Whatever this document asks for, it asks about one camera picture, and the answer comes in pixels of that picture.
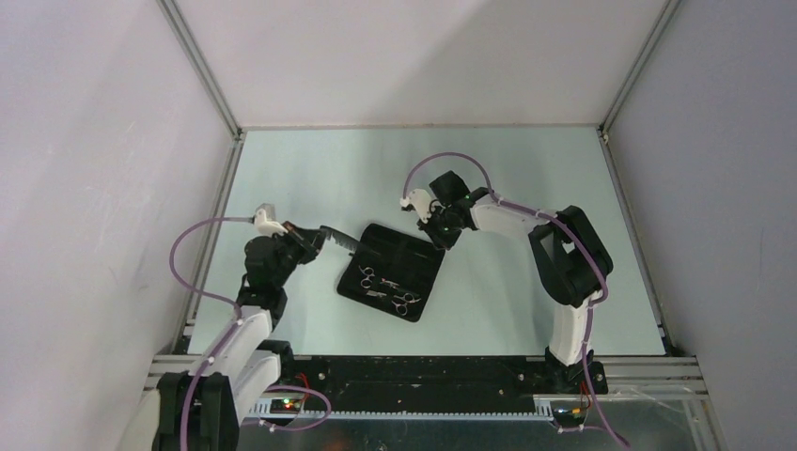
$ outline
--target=table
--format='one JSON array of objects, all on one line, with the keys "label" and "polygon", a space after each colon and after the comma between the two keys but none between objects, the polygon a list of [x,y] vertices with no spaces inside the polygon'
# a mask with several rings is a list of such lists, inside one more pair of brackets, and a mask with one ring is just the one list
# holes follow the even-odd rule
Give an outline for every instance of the table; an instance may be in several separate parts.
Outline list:
[{"label": "table", "polygon": [[[358,237],[378,223],[424,238],[399,198],[410,169],[441,151],[477,158],[496,192],[531,207],[581,207],[615,263],[609,299],[596,308],[598,354],[664,354],[598,135],[590,127],[418,128],[250,131],[226,216],[247,216],[263,202],[280,221],[332,226]],[[411,188],[452,169],[471,189],[475,167],[455,158],[418,171]],[[234,298],[244,274],[244,224],[222,226],[206,290]],[[541,355],[550,339],[554,301],[542,288],[527,242],[466,231],[447,253],[417,323],[386,315],[335,292],[350,257],[327,243],[285,285],[288,307],[272,334],[296,354]],[[189,347],[201,353],[231,318],[228,306],[203,299]]]}]

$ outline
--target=white wall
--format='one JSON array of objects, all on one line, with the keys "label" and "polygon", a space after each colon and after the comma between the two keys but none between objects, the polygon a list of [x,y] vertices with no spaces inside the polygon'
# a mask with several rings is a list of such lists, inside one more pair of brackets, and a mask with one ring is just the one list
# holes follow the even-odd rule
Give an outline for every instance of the white wall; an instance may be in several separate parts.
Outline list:
[{"label": "white wall", "polygon": [[610,146],[731,449],[794,449],[797,2],[684,2]]},{"label": "white wall", "polygon": [[114,449],[230,138],[154,1],[4,2],[0,36],[2,447]]},{"label": "white wall", "polygon": [[664,0],[179,3],[244,126],[597,124]]}]

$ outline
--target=black organizer mat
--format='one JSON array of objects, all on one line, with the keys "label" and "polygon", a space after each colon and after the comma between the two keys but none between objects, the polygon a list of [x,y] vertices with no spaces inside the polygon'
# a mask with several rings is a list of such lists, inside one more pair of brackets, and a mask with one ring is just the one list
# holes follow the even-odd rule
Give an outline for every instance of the black organizer mat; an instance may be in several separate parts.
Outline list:
[{"label": "black organizer mat", "polygon": [[[337,284],[337,294],[410,322],[421,319],[445,251],[435,249],[428,241],[377,224],[366,227],[360,242],[375,250],[378,255],[369,251],[354,253],[352,262]],[[385,293],[385,297],[366,295],[368,290],[360,285],[366,276],[360,268],[373,268],[373,286],[370,289]],[[399,284],[400,289],[411,291],[420,298],[417,303],[406,304],[406,316],[400,315],[391,302],[394,295],[403,292],[381,285],[380,280],[383,278]]]}]

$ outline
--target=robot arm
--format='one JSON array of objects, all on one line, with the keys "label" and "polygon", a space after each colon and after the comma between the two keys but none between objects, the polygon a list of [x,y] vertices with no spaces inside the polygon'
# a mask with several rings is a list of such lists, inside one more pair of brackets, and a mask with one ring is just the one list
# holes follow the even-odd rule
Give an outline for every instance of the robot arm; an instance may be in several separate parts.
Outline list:
[{"label": "robot arm", "polygon": [[303,229],[290,222],[278,223],[270,205],[260,206],[252,222],[260,236],[244,248],[246,274],[236,301],[240,317],[225,327],[201,357],[170,364],[157,388],[142,399],[119,449],[181,449],[180,416],[194,383],[187,434],[191,449],[235,449],[244,417],[280,377],[280,355],[262,344],[282,318],[288,300],[283,289],[286,281],[298,265],[318,256],[326,240],[334,238],[350,248],[358,245],[330,227]]},{"label": "robot arm", "polygon": [[[586,309],[589,301],[601,295],[600,283],[584,256],[576,249],[568,252],[564,245],[570,239],[549,221],[502,205],[500,200],[493,200],[486,188],[471,192],[452,171],[430,187],[434,197],[425,190],[413,190],[401,199],[401,206],[417,212],[418,228],[438,248],[450,249],[466,228],[496,232],[530,244],[542,285],[556,301],[554,332],[546,356],[567,368],[566,377],[571,379],[578,374]],[[554,216],[585,245],[604,277],[612,271],[612,259],[583,211],[571,206]]]}]

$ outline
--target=red wire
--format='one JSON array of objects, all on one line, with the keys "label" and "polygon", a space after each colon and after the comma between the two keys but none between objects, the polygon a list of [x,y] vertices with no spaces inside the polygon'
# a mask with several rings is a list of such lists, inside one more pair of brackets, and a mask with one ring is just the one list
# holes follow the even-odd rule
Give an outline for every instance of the red wire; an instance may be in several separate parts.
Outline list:
[{"label": "red wire", "polygon": [[589,391],[586,388],[586,383],[584,383],[583,381],[581,382],[581,394],[582,394],[582,399],[584,399],[584,395],[586,395],[586,400],[589,402],[589,404],[587,404],[586,407],[584,407],[584,410],[587,410],[590,407],[592,407],[592,398],[589,396]]},{"label": "red wire", "polygon": [[[304,382],[304,383],[305,383],[305,388],[310,388],[310,382],[307,380],[307,376],[305,376],[305,373],[299,373],[299,374],[297,374],[297,375],[296,375],[296,379],[300,379],[300,380],[302,380],[302,382]],[[310,397],[310,394],[309,394],[309,393],[305,393],[305,397],[303,397],[303,398],[302,398],[302,402],[305,402],[305,401],[307,401],[307,399],[308,399],[309,397]]]}]

